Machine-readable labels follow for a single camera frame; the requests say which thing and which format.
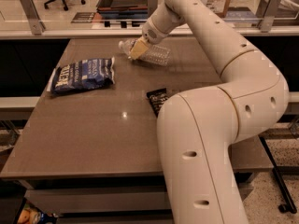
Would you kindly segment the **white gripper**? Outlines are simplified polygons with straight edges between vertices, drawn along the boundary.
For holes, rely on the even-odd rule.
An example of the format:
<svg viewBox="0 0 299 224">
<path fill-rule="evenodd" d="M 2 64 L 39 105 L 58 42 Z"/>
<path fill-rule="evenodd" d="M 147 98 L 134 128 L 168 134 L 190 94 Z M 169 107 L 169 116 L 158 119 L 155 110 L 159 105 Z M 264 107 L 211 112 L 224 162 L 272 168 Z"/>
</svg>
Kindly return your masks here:
<svg viewBox="0 0 299 224">
<path fill-rule="evenodd" d="M 143 55 L 151 45 L 159 44 L 165 38 L 165 34 L 160 32 L 152 19 L 148 19 L 142 27 L 142 36 L 139 37 L 132 48 L 130 49 L 130 57 L 133 60 L 138 59 L 141 55 Z"/>
</svg>

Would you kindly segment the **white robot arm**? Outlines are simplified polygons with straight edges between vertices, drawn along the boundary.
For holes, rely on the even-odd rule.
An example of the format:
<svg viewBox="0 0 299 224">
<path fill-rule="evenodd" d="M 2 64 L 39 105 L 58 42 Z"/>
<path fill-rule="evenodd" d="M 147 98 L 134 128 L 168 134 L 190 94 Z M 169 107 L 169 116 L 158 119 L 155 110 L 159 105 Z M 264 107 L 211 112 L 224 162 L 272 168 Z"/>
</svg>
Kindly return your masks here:
<svg viewBox="0 0 299 224">
<path fill-rule="evenodd" d="M 206 6 L 164 0 L 130 50 L 139 58 L 187 24 L 221 84 L 170 97 L 157 119 L 160 159 L 175 224 L 249 224 L 228 147 L 274 125 L 289 102 L 276 66 Z"/>
</svg>

